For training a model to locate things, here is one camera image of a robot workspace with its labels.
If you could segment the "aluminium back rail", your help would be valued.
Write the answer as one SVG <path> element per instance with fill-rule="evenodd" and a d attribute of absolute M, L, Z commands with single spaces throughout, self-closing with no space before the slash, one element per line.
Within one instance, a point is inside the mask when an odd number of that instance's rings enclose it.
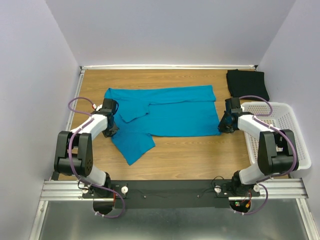
<path fill-rule="evenodd" d="M 255 70 L 255 65 L 233 65 L 233 64 L 107 64 L 107 65 L 84 65 L 82 70 Z"/>

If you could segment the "blue t shirt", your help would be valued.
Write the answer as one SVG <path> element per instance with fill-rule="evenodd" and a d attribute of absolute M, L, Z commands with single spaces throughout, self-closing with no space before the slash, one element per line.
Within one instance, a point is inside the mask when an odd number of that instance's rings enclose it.
<path fill-rule="evenodd" d="M 220 123 L 211 85 L 159 89 L 109 88 L 104 97 L 117 101 L 111 138 L 128 165 L 155 147 L 157 137 L 219 136 Z"/>

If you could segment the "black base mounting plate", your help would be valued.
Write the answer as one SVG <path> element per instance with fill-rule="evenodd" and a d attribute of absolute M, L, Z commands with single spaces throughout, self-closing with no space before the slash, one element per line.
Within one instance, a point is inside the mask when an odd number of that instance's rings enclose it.
<path fill-rule="evenodd" d="M 219 177 L 207 180 L 113 180 L 111 191 L 87 187 L 82 197 L 102 214 L 113 210 L 229 208 L 248 211 L 246 204 L 260 196 L 257 185 L 232 183 Z"/>

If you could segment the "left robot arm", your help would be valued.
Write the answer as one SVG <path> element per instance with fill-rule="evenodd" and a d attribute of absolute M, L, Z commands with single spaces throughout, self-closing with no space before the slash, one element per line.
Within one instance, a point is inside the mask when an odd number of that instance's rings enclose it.
<path fill-rule="evenodd" d="M 84 190 L 92 190 L 100 198 L 117 195 L 112 189 L 110 175 L 94 165 L 93 140 L 99 135 L 110 138 L 118 127 L 114 116 L 119 104 L 116 100 L 105 98 L 96 106 L 90 101 L 93 112 L 85 114 L 88 119 L 80 126 L 61 131 L 57 136 L 54 171 L 65 176 L 75 176 Z"/>

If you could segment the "folded black t shirt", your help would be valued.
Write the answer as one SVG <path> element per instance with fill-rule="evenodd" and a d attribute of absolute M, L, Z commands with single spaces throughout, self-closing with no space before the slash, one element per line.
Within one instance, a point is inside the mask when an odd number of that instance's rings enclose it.
<path fill-rule="evenodd" d="M 226 81 L 232 97 L 258 96 L 267 101 L 270 100 L 265 85 L 264 72 L 238 69 L 228 70 Z"/>

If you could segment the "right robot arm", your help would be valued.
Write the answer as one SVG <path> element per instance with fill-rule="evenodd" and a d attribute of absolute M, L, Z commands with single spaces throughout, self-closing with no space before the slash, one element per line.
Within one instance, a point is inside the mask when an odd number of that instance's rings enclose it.
<path fill-rule="evenodd" d="M 299 167 L 294 132 L 274 127 L 244 111 L 238 97 L 225 100 L 218 130 L 225 134 L 243 131 L 258 141 L 256 163 L 236 171 L 231 178 L 230 191 L 236 196 L 243 195 L 257 183 L 288 175 Z"/>

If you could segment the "aluminium rail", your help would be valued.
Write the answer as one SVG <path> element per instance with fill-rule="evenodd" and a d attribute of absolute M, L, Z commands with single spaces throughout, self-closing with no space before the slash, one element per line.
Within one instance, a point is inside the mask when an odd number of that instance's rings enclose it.
<path fill-rule="evenodd" d="M 82 70 L 255 70 L 255 65 L 233 65 L 233 64 L 107 64 L 107 65 L 84 65 Z"/>
<path fill-rule="evenodd" d="M 308 194 L 301 178 L 273 179 L 261 183 L 267 188 L 261 186 L 259 196 L 253 199 L 262 200 L 268 193 L 269 199 L 307 199 Z M 92 193 L 85 195 L 77 181 L 55 181 L 48 180 L 43 183 L 40 200 L 41 201 L 88 201 L 94 199 L 97 201 L 106 201 L 106 198 L 99 198 Z"/>
<path fill-rule="evenodd" d="M 79 96 L 80 90 L 81 90 L 81 86 L 82 86 L 82 82 L 83 82 L 83 79 L 84 79 L 84 75 L 85 75 L 85 70 L 80 68 L 80 72 L 79 72 L 78 79 L 76 81 L 76 85 L 75 85 L 74 89 L 71 92 L 71 96 L 68 97 L 67 103 L 71 99 L 74 99 L 74 98 Z M 74 118 L 74 112 L 72 112 L 71 110 L 69 110 L 69 108 L 67 108 L 67 119 L 66 119 L 67 121 L 66 121 L 66 125 L 65 125 L 65 130 L 66 131 L 69 131 L 71 129 L 73 118 Z M 57 181 L 58 179 L 59 179 L 59 173 L 54 171 L 52 173 L 51 177 L 50 177 L 50 180 Z"/>

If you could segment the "aluminium front rail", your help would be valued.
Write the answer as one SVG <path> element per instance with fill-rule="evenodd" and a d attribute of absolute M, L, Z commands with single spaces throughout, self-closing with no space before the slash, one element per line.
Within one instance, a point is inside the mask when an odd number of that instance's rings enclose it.
<path fill-rule="evenodd" d="M 269 199 L 307 199 L 308 194 L 301 178 L 273 179 L 261 183 L 267 188 L 261 186 L 259 196 L 253 199 L 262 200 L 268 193 Z M 77 181 L 55 181 L 48 180 L 43 183 L 40 200 L 41 201 L 88 201 L 94 199 L 97 201 L 106 201 L 106 198 L 99 198 L 92 193 L 85 195 Z"/>

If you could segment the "aluminium left rail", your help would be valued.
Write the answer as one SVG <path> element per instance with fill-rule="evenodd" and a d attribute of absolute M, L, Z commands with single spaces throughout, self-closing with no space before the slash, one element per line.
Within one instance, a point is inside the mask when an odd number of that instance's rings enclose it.
<path fill-rule="evenodd" d="M 79 96 L 80 90 L 81 90 L 81 86 L 82 86 L 82 82 L 83 82 L 83 79 L 84 79 L 84 75 L 85 75 L 85 70 L 80 68 L 80 72 L 79 72 L 78 79 L 76 81 L 76 85 L 75 85 L 74 89 L 71 92 L 71 96 L 68 97 L 67 103 L 71 99 L 74 99 L 74 98 Z M 67 119 L 66 119 L 67 121 L 66 121 L 66 125 L 65 125 L 65 130 L 66 131 L 69 131 L 71 129 L 73 118 L 74 118 L 74 112 L 72 112 L 71 110 L 69 110 L 69 108 L 67 108 Z M 59 179 L 59 173 L 54 171 L 52 173 L 51 177 L 50 177 L 50 180 L 57 181 L 58 179 Z"/>

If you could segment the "white plastic basket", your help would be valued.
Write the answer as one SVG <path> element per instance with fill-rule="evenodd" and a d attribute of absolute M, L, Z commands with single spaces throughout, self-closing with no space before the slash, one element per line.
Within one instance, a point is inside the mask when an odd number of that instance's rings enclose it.
<path fill-rule="evenodd" d="M 250 112 L 268 125 L 279 129 L 289 129 L 294 133 L 299 170 L 309 169 L 312 165 L 311 158 L 304 141 L 301 129 L 293 109 L 286 103 L 271 102 L 244 102 L 241 104 L 245 112 Z"/>

